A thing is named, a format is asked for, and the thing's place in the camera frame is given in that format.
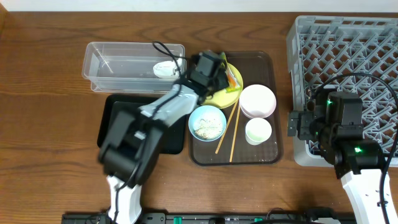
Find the pandan cake wrapper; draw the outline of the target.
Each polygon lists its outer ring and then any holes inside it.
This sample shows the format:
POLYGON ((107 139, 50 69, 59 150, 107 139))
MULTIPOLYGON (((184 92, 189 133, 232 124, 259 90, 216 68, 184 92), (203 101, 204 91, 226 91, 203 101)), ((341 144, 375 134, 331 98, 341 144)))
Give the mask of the pandan cake wrapper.
POLYGON ((241 89, 241 85, 238 83, 238 79, 235 77, 233 71, 231 70, 230 64, 227 61, 226 54, 224 52, 220 53, 221 58, 223 59, 223 65, 226 70, 226 76, 228 78, 228 87, 226 88, 226 92, 234 92, 239 91, 241 89))

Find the yellow plate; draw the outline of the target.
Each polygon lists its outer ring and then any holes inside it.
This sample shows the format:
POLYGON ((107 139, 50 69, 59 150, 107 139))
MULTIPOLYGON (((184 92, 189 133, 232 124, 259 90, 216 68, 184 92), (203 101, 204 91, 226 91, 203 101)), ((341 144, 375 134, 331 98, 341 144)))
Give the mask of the yellow plate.
POLYGON ((203 105, 211 105, 219 109, 223 109, 235 104, 235 102, 238 101, 239 96, 243 90, 243 78, 238 69, 234 65, 228 63, 228 68, 232 71, 233 75, 236 77, 241 89, 238 91, 231 91, 231 92, 227 92, 226 90, 218 91, 213 95, 213 97, 207 98, 204 101, 203 105))

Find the white green cup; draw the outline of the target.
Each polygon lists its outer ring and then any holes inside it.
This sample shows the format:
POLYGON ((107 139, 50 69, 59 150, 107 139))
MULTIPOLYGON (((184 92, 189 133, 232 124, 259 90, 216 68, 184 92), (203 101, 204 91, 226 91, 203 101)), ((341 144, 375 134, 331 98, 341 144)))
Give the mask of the white green cup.
POLYGON ((264 118, 250 119, 245 126, 246 141, 253 146, 268 140, 271 134, 271 124, 264 118))

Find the pink bowl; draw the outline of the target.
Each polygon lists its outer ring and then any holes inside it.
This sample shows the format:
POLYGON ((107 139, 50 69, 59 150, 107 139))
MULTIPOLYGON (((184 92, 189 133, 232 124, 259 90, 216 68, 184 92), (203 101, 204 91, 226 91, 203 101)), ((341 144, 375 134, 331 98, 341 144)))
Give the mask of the pink bowl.
POLYGON ((275 111, 277 100, 270 88, 255 84, 241 92, 239 106, 248 118, 267 118, 275 111))

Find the white tissue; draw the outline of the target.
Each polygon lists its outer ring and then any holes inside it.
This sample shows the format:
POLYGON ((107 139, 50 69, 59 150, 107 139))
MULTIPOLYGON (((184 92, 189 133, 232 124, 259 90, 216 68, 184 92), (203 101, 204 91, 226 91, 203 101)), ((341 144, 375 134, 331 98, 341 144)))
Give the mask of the white tissue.
POLYGON ((182 62, 181 58, 177 59, 177 63, 174 60, 159 62, 153 66, 153 73, 159 78, 175 80, 180 75, 178 69, 181 68, 182 62))

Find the blue bowl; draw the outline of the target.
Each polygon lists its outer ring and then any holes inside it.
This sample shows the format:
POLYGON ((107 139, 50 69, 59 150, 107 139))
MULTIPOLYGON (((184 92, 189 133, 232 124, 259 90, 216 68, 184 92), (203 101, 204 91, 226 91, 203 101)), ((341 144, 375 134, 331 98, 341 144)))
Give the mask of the blue bowl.
MULTIPOLYGON (((189 116, 189 119, 188 119, 188 128, 189 128, 189 131, 192 134, 192 136, 195 137, 196 139, 198 139, 199 141, 210 142, 210 141, 202 140, 202 139, 196 137, 194 134, 194 130, 193 130, 194 122, 196 120, 198 120, 199 118, 201 118, 202 116, 206 116, 206 115, 215 115, 215 116, 220 117, 223 120, 223 133, 225 132, 226 116, 220 109, 218 109, 215 106, 210 106, 210 105, 199 106, 197 109, 195 109, 191 113, 191 115, 189 116)), ((218 138, 211 140, 211 141, 215 141, 215 140, 219 139, 223 135, 223 133, 218 138)))

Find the rice leftovers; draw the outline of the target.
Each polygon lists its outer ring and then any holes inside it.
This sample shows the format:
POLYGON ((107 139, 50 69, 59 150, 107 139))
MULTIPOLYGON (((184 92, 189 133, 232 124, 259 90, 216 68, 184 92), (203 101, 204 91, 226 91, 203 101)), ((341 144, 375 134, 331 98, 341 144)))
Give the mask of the rice leftovers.
POLYGON ((223 133, 223 120, 215 115, 202 116, 194 122, 193 130, 196 137, 211 141, 223 133))

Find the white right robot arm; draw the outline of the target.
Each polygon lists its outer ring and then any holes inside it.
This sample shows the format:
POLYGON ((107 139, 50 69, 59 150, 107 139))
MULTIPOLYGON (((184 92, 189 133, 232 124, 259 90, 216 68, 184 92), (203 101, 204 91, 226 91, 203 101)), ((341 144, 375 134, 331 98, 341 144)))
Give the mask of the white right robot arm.
POLYGON ((291 111, 288 136, 316 141, 320 154, 333 165, 348 195, 357 223, 397 223, 387 161, 375 140, 364 139, 361 98, 355 93, 323 90, 311 111, 291 111))

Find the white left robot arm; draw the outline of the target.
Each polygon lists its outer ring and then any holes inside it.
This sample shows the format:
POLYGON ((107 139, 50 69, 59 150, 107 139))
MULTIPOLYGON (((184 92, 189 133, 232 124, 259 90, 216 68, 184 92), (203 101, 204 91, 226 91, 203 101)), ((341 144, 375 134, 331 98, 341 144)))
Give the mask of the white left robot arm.
POLYGON ((154 170, 166 132, 208 96, 228 87, 227 68, 223 59, 199 60, 166 95, 116 115, 98 154, 111 191, 108 217, 113 223, 137 222, 142 186, 154 170))

